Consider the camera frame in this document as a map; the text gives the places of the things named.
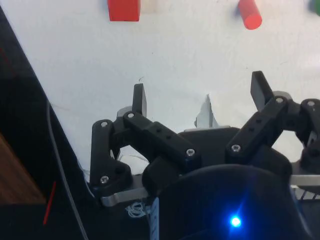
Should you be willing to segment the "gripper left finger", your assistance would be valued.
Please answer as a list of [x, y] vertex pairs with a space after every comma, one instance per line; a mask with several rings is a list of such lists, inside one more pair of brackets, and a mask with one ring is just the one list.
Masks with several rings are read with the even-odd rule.
[[147, 100], [141, 83], [133, 87], [132, 106], [115, 121], [92, 125], [89, 187], [96, 198], [120, 193], [133, 185], [128, 164], [117, 160], [131, 146], [149, 162], [141, 178], [149, 196], [158, 195], [179, 175], [200, 168], [197, 148], [161, 123], [147, 119]]

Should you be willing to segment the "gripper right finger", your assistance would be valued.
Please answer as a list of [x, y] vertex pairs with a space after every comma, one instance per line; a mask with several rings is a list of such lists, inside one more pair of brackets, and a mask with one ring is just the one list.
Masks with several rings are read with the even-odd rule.
[[303, 144], [300, 167], [319, 173], [320, 101], [309, 98], [298, 104], [275, 94], [262, 71], [252, 72], [250, 94], [257, 112], [226, 146], [226, 162], [246, 165], [262, 147], [270, 149], [283, 131], [291, 131]]

